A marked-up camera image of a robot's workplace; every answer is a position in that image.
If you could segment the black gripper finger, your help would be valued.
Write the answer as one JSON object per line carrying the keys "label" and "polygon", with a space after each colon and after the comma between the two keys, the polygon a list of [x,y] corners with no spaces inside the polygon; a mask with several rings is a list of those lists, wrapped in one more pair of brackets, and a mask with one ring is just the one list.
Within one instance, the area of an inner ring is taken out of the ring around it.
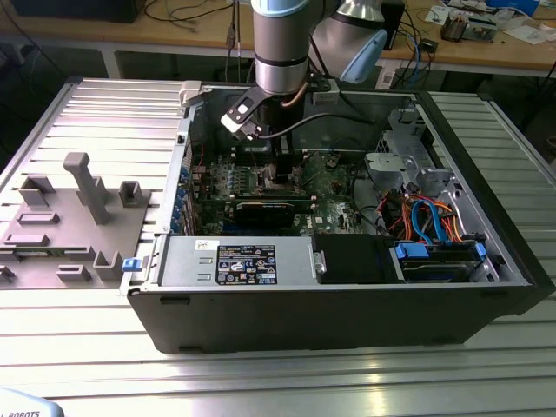
{"label": "black gripper finger", "polygon": [[280,137],[275,140],[275,180],[277,183],[288,182],[295,160],[295,150],[291,137]]}

